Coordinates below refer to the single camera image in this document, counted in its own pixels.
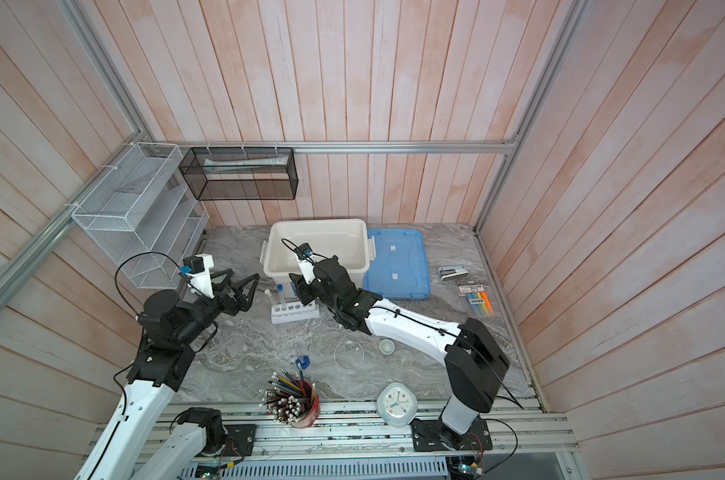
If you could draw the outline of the white test tube rack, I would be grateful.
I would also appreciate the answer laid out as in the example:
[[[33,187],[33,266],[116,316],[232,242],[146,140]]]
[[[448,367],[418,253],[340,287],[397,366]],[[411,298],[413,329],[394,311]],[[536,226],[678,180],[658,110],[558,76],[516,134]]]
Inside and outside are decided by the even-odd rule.
[[[280,303],[272,305],[270,308],[270,319],[274,325],[312,320],[318,317],[320,317],[320,306],[315,301],[308,305],[304,305],[300,301]]]

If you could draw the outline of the blue capped test tube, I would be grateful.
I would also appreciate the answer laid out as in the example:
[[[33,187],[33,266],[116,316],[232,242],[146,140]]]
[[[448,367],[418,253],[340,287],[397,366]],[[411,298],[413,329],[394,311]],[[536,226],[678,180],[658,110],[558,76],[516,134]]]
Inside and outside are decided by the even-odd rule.
[[[286,296],[284,295],[284,286],[278,285],[278,299],[280,300],[280,311],[288,311],[288,302],[286,302]]]

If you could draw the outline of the cork stoppered test tube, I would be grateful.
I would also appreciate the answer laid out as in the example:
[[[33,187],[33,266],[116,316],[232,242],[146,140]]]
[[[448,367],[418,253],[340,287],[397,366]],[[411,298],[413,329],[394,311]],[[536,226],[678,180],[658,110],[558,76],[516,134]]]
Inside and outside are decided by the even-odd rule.
[[[276,302],[274,301],[274,296],[272,296],[272,292],[270,292],[269,289],[264,290],[264,295],[266,298],[268,298],[268,301],[270,302],[270,308],[274,310],[274,305],[276,305]]]

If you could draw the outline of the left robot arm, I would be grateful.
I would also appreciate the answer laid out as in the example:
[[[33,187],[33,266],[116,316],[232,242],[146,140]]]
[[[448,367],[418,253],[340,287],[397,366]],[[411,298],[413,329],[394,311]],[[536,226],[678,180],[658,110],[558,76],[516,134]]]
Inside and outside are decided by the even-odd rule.
[[[190,407],[178,415],[170,437],[142,468],[136,469],[156,421],[180,390],[196,357],[192,347],[202,332],[222,314],[246,312],[254,303],[260,276],[232,278],[232,270],[200,274],[210,293],[196,292],[186,302],[174,290],[160,290],[138,314],[144,328],[136,359],[126,367],[122,398],[106,430],[84,462],[80,479],[174,479],[198,455],[220,458],[230,436],[222,414]]]

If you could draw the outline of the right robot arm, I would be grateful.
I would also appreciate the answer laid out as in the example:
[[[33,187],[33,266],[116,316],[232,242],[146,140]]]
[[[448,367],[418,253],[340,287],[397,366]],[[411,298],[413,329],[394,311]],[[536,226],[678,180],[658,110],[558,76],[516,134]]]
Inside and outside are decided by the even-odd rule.
[[[290,281],[302,304],[320,302],[343,328],[417,350],[445,369],[450,396],[434,422],[435,432],[468,436],[480,416],[490,412],[505,387],[510,362],[481,321],[442,321],[400,307],[356,286],[336,256],[315,260],[306,244],[294,255],[300,272],[290,274]]]

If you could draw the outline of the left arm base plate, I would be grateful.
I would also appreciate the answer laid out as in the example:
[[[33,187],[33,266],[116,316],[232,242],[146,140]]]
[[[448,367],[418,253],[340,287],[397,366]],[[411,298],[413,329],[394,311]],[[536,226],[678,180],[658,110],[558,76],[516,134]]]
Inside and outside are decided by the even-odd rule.
[[[222,451],[224,457],[244,458],[252,456],[256,440],[256,424],[224,424],[222,427]]]

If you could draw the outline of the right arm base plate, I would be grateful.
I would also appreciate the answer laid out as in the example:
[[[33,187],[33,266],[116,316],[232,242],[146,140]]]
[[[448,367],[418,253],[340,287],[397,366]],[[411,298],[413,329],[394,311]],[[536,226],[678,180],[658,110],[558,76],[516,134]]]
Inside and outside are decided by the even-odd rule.
[[[472,422],[466,434],[450,430],[439,419],[414,418],[410,423],[412,445],[416,452],[478,451],[492,450],[492,442],[486,423],[481,418]]]

